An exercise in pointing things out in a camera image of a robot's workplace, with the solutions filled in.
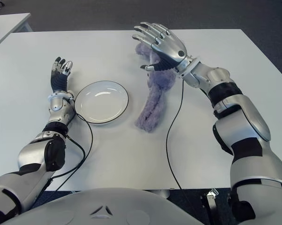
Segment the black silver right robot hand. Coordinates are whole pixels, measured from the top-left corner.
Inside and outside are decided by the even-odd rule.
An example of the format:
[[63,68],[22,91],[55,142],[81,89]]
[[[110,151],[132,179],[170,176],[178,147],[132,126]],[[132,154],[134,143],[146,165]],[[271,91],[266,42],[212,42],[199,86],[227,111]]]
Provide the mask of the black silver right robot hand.
[[141,22],[134,26],[134,30],[140,34],[134,34],[132,38],[149,47],[160,58],[157,63],[142,65],[142,69],[146,71],[173,69],[187,58],[187,49],[183,42],[165,26]]

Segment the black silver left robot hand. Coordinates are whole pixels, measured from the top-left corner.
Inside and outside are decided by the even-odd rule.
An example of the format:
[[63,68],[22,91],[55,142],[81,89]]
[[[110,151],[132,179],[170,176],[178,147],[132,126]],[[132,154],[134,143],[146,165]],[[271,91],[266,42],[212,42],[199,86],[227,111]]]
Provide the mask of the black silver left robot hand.
[[67,80],[73,66],[72,61],[66,61],[57,57],[51,69],[51,88],[53,93],[57,91],[67,92]]

